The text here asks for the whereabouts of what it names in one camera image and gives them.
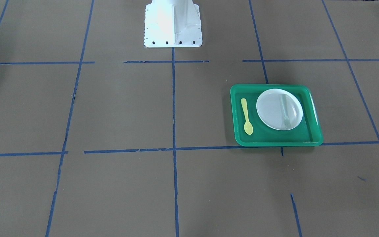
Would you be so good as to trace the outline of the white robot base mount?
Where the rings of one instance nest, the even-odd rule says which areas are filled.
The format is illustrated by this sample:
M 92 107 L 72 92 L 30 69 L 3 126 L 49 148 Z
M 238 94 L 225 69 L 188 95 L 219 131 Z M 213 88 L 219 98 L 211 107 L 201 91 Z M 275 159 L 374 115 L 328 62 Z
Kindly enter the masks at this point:
M 144 47 L 189 48 L 202 44 L 200 8 L 192 0 L 153 0 L 145 6 Z

